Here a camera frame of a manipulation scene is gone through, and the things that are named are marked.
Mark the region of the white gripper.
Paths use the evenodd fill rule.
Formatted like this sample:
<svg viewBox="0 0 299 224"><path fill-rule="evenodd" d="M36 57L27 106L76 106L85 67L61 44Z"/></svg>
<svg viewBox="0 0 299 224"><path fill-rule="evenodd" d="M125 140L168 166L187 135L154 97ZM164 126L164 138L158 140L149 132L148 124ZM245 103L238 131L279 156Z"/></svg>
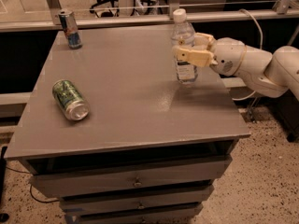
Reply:
<svg viewBox="0 0 299 224"><path fill-rule="evenodd" d="M195 46L174 46L174 57L198 67L210 66L216 73L232 76L245 54L246 45L238 40L224 37L216 40L213 35L196 33Z"/></svg>

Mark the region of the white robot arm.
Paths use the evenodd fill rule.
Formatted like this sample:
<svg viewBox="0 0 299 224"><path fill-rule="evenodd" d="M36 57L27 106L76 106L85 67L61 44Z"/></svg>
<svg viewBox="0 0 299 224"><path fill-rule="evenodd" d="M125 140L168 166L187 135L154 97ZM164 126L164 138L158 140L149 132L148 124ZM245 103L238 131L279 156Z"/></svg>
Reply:
<svg viewBox="0 0 299 224"><path fill-rule="evenodd" d="M198 67L210 66L226 77L235 76L261 95L278 98L287 90L299 99L299 49L283 46L274 53L239 40L196 33L194 45L175 45L174 56Z"/></svg>

